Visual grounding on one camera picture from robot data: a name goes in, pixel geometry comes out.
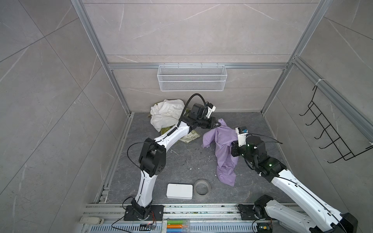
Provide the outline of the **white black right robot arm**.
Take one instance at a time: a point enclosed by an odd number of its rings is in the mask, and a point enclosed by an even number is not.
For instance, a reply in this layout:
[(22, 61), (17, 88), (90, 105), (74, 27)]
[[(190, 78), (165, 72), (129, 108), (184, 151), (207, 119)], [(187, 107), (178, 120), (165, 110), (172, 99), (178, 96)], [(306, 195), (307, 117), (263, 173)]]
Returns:
[(265, 142), (258, 135), (238, 134), (238, 140), (232, 144), (232, 156), (241, 156), (250, 169), (281, 189), (304, 212), (263, 195), (253, 206), (256, 218), (274, 218), (296, 233), (357, 232), (358, 220), (351, 213), (343, 214), (302, 184), (282, 162), (267, 154)]

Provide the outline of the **lilac purple sweatshirt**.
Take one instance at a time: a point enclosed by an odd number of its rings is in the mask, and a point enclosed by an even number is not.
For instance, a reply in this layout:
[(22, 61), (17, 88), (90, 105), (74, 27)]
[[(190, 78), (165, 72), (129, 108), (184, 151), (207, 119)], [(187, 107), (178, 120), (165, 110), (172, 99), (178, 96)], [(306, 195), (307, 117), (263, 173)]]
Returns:
[(203, 135), (203, 148), (207, 148), (215, 142), (215, 156), (217, 158), (216, 173), (220, 182), (234, 186), (236, 174), (234, 169), (238, 164), (238, 157), (233, 157), (232, 143), (237, 142), (238, 136), (235, 130), (227, 126), (221, 118), (218, 120), (220, 127), (212, 129)]

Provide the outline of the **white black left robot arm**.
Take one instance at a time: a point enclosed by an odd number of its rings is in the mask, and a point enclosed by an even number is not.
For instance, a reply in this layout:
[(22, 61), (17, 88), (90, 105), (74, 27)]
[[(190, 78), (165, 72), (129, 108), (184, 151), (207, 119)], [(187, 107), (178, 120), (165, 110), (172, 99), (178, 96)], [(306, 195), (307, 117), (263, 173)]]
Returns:
[(202, 129), (220, 127), (221, 123), (212, 116), (215, 110), (215, 105), (205, 101), (201, 94), (195, 93), (187, 100), (176, 125), (155, 139), (147, 138), (141, 142), (138, 165), (141, 170), (141, 180), (138, 193), (131, 201), (137, 218), (146, 219), (151, 213), (154, 185), (157, 176), (165, 168), (167, 151), (178, 140), (198, 127)]

